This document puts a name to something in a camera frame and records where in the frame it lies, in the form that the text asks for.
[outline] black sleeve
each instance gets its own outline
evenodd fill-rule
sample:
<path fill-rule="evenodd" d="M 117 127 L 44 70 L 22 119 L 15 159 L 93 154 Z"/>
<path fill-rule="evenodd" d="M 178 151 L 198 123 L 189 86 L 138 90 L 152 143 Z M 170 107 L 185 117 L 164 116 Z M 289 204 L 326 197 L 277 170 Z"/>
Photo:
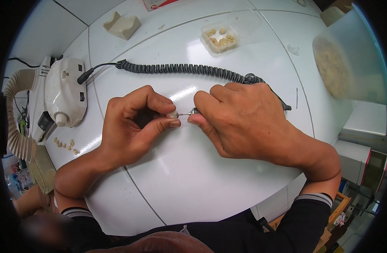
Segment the black sleeve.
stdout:
<path fill-rule="evenodd" d="M 71 246 L 72 253 L 84 253 L 93 249 L 105 249 L 110 239 L 102 231 L 99 223 L 92 216 L 92 213 L 82 207 L 70 207 L 61 214 L 73 219 L 74 229 Z"/>
<path fill-rule="evenodd" d="M 266 253 L 312 253 L 327 226 L 333 200 L 327 194 L 295 198 L 276 232 L 267 233 Z"/>

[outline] striped cuff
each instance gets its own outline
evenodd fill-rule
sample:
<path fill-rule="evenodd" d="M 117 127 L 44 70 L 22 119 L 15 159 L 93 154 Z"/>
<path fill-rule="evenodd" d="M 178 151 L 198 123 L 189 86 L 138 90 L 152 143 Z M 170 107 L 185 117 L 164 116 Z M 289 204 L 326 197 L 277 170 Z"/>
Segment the striped cuff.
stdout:
<path fill-rule="evenodd" d="M 318 200 L 318 201 L 322 201 L 322 202 L 326 203 L 330 207 L 330 209 L 333 206 L 333 200 L 329 196 L 327 196 L 323 193 L 302 194 L 302 195 L 297 196 L 294 201 L 297 201 L 297 200 Z"/>
<path fill-rule="evenodd" d="M 67 208 L 61 214 L 65 215 L 65 216 L 68 216 L 70 218 L 73 218 L 73 217 L 90 217 L 90 218 L 93 218 L 93 215 L 92 215 L 92 213 L 89 210 L 86 210 L 86 209 L 80 208 L 80 207 Z"/>

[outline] black shirt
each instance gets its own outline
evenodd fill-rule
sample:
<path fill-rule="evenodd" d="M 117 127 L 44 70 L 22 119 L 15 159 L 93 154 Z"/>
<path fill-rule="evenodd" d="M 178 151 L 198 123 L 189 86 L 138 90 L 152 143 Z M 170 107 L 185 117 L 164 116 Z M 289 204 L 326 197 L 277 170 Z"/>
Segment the black shirt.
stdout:
<path fill-rule="evenodd" d="M 186 225 L 189 234 L 218 252 L 309 253 L 313 252 L 328 223 L 333 200 L 327 194 L 303 194 L 293 202 L 275 232 L 264 233 L 247 210 L 218 222 L 195 222 L 157 227 L 145 233 L 111 242 L 91 212 L 72 207 L 63 215 L 71 217 L 79 228 L 74 253 L 92 249 L 108 249 L 129 245 L 146 235 L 159 231 L 181 231 Z"/>

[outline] hand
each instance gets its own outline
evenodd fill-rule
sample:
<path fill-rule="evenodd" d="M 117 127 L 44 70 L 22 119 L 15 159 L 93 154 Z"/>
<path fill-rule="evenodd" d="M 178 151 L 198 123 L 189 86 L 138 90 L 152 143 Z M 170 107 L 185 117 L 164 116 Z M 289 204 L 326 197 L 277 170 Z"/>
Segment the hand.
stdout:
<path fill-rule="evenodd" d="M 166 117 L 175 109 L 170 99 L 156 93 L 150 85 L 123 98 L 110 99 L 98 148 L 108 169 L 136 163 L 150 150 L 157 136 L 168 128 L 180 127 L 179 119 Z"/>
<path fill-rule="evenodd" d="M 215 85 L 194 96 L 198 125 L 221 157 L 260 159 L 293 166 L 293 142 L 304 136 L 285 119 L 281 103 L 265 83 Z"/>

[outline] black coiled cord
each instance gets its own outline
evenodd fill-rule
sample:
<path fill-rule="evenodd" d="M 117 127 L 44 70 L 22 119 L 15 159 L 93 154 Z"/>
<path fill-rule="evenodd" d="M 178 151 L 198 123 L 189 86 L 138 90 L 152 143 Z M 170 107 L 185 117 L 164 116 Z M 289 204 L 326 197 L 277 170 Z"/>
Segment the black coiled cord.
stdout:
<path fill-rule="evenodd" d="M 206 65 L 193 65 L 193 64 L 152 64 L 152 65 L 141 65 L 128 62 L 126 59 L 118 61 L 117 63 L 103 63 L 100 65 L 91 68 L 84 74 L 82 74 L 77 82 L 82 84 L 87 80 L 87 78 L 92 74 L 92 72 L 103 65 L 115 65 L 118 69 L 123 69 L 132 73 L 137 74 L 166 74 L 166 73 L 189 73 L 189 74 L 205 74 L 212 77 L 219 77 L 230 80 L 235 83 L 242 84 L 255 84 L 255 83 L 265 83 L 265 81 L 257 77 L 256 75 L 249 73 L 246 76 L 242 76 L 233 71 L 216 68 Z M 292 107 L 285 104 L 282 99 L 271 89 L 271 91 L 279 98 L 281 101 L 283 110 L 292 110 Z"/>

